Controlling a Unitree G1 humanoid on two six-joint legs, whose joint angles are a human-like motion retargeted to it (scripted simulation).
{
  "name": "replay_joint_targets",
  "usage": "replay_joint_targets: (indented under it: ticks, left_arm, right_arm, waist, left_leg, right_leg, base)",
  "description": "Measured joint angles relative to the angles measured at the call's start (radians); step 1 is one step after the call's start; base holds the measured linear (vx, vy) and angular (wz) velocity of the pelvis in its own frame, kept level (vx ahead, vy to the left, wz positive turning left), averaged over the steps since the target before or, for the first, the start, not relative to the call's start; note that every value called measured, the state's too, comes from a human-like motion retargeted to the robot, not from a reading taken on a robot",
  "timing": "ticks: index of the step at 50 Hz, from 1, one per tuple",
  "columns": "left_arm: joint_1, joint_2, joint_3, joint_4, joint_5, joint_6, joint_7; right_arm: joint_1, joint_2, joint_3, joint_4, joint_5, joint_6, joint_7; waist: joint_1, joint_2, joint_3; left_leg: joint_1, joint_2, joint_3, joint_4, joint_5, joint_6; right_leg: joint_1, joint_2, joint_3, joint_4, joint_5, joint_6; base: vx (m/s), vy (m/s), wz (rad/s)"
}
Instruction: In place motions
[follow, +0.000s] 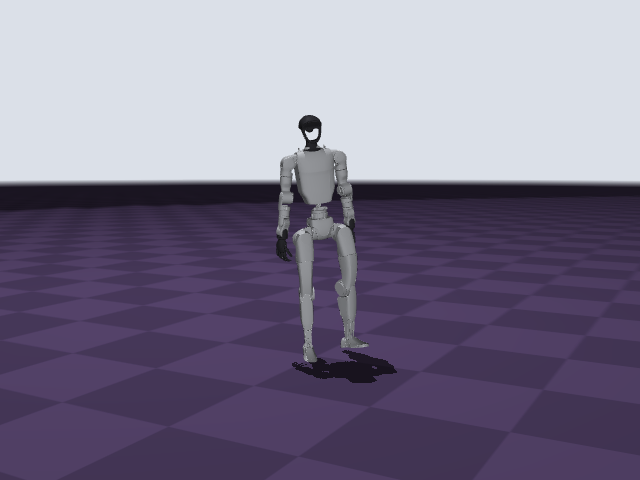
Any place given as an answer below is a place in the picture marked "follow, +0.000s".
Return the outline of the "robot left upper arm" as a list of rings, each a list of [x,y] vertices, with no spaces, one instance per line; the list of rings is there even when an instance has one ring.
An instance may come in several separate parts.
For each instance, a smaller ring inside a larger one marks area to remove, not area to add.
[[[347,182],[347,165],[346,155],[340,150],[331,150],[334,156],[335,174],[338,183],[337,193],[340,196],[346,196],[352,193],[352,186]]]

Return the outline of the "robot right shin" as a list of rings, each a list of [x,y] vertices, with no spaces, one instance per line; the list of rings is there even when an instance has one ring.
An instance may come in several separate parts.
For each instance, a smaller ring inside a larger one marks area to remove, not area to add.
[[[303,298],[300,294],[299,287],[299,309],[300,319],[304,330],[305,348],[307,344],[312,348],[312,327],[314,321],[313,302],[309,294],[304,294]]]

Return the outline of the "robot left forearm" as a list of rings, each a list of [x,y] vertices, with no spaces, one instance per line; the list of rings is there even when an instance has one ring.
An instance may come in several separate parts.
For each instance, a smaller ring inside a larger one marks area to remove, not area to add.
[[[350,184],[351,185],[351,184]],[[352,193],[340,198],[343,208],[344,224],[349,226],[350,219],[354,219],[353,197]]]

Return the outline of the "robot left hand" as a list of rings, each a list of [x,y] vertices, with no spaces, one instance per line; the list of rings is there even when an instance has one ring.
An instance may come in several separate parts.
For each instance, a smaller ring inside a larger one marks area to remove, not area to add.
[[[344,224],[345,225],[345,224]],[[346,225],[347,226],[347,225]],[[349,221],[349,226],[347,226],[351,229],[352,234],[353,234],[353,238],[354,238],[354,242],[355,242],[355,233],[353,231],[353,228],[355,228],[355,220],[354,219],[350,219]]]

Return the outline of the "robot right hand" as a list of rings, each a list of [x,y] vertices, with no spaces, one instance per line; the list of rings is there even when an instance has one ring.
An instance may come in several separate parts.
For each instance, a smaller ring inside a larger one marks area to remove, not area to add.
[[[286,252],[287,254],[292,257],[292,254],[289,252],[288,248],[287,248],[287,243],[286,243],[286,239],[288,238],[288,230],[284,229],[282,232],[282,237],[277,235],[277,244],[276,244],[276,254],[277,256],[279,256],[279,258],[283,259],[284,261],[291,261],[290,259],[287,258]]]

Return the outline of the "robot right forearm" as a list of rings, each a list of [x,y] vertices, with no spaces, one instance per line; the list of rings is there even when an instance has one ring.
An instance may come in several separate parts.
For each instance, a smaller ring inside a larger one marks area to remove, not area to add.
[[[279,210],[279,216],[278,216],[278,227],[276,230],[276,233],[278,236],[282,237],[282,232],[284,229],[289,228],[290,226],[290,208],[288,205],[282,205],[282,200],[283,200],[283,194],[282,192],[279,195],[279,203],[278,203],[278,210]]]

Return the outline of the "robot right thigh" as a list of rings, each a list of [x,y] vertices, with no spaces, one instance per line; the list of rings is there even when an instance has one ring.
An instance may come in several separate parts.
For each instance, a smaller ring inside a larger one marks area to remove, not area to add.
[[[313,301],[315,300],[313,287],[314,244],[311,227],[309,226],[297,231],[293,235],[292,240],[296,246],[295,260],[296,263],[298,262],[297,268],[301,297],[303,298],[304,294],[309,294]]]

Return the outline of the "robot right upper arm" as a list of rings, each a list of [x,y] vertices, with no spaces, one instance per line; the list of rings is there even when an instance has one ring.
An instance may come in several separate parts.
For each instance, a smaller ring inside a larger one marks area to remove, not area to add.
[[[293,203],[293,194],[291,189],[292,176],[291,171],[296,167],[297,155],[290,155],[282,158],[280,162],[280,187],[283,194],[282,204]]]

